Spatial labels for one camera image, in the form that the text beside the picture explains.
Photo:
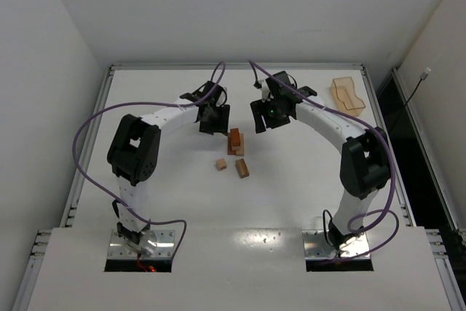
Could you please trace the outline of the clear orange plastic box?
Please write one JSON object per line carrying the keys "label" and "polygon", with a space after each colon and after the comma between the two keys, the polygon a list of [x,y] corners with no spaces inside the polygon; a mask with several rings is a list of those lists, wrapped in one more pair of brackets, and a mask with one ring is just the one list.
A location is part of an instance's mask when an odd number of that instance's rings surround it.
{"label": "clear orange plastic box", "polygon": [[359,117],[366,108],[364,101],[356,94],[351,76],[332,79],[329,90],[337,109],[345,114]]}

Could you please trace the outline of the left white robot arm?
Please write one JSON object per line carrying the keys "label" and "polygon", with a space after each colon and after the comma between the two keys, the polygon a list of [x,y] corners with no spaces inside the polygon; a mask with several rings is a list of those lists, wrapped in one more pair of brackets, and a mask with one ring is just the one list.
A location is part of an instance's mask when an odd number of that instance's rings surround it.
{"label": "left white robot arm", "polygon": [[116,176],[120,202],[114,201],[117,231],[140,248],[150,230],[145,182],[157,166],[159,146],[178,129],[199,123],[199,131],[227,134],[230,105],[226,89],[212,81],[188,92],[151,114],[122,117],[111,142],[107,162]]}

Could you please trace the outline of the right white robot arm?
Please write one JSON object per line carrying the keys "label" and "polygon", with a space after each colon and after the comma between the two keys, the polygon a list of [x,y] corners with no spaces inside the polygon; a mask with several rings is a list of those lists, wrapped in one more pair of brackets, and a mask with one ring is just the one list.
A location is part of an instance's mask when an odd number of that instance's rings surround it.
{"label": "right white robot arm", "polygon": [[395,164],[385,132],[328,108],[313,89],[293,84],[286,71],[256,79],[254,86],[261,91],[261,98],[250,104],[257,133],[294,119],[311,127],[339,152],[339,178],[344,193],[324,236],[328,246],[340,248],[365,231],[363,219],[370,213],[373,198],[385,185],[395,183]]}

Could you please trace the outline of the light wood long block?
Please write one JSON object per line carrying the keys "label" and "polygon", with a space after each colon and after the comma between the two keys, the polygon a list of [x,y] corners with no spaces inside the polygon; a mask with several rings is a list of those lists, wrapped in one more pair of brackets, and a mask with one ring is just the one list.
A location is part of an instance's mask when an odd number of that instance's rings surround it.
{"label": "light wood long block", "polygon": [[234,154],[241,157],[245,154],[245,138],[243,133],[240,133],[240,146],[234,151]]}

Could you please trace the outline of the red-brown arch block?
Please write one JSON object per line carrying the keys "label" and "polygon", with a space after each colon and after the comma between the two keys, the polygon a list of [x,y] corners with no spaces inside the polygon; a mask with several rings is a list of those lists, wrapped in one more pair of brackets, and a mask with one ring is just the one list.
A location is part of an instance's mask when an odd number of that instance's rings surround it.
{"label": "red-brown arch block", "polygon": [[238,128],[232,128],[228,133],[228,147],[232,151],[237,151],[242,145],[241,133]]}

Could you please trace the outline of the red-brown long block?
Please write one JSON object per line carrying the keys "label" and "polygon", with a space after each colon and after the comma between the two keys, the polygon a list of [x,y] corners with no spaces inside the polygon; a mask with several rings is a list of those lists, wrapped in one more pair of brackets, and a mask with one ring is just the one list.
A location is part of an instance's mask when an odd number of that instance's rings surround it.
{"label": "red-brown long block", "polygon": [[227,145],[227,154],[228,155],[235,155],[236,154],[236,151],[232,149],[232,146],[231,146],[230,143]]}

